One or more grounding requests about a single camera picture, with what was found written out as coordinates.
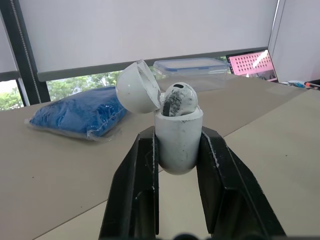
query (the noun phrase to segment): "dirty earbud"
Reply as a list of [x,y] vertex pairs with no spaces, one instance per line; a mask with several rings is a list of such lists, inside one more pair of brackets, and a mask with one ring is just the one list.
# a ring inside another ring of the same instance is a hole
[[164,94],[162,115],[178,117],[193,113],[198,105],[195,90],[184,82],[171,85]]

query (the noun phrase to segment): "white window shade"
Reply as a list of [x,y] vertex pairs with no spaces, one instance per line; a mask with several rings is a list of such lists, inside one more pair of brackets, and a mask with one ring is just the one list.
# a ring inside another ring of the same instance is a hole
[[267,47],[277,0],[19,0],[38,71]]
[[320,1],[283,1],[272,62],[279,82],[320,79]]
[[11,52],[5,26],[0,16],[0,74],[16,71],[15,60]]

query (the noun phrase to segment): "table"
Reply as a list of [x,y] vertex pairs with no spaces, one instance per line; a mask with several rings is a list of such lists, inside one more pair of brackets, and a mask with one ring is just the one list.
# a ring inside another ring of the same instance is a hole
[[[288,236],[320,234],[320,92],[309,90],[224,139],[251,169]],[[159,173],[161,239],[188,232],[208,237],[197,171]],[[37,240],[97,239],[106,202]]]
[[[303,92],[230,74],[224,89],[200,92],[198,101],[203,125],[224,137]],[[154,124],[152,113],[129,114],[112,141],[88,142],[26,127],[41,106],[0,112],[2,239],[34,239],[106,201],[137,134]]]

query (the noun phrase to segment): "plastic bag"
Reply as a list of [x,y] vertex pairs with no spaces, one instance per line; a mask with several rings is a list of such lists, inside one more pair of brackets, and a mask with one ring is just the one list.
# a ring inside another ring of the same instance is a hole
[[126,112],[117,98],[116,88],[102,87],[43,106],[28,123],[69,137],[98,140],[114,128]]

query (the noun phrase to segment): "plastic food container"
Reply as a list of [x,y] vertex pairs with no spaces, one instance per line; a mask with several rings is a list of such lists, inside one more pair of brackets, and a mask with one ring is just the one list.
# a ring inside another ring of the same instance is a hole
[[230,64],[202,57],[155,61],[153,67],[161,91],[165,92],[174,83],[184,82],[196,92],[202,92],[224,88]]

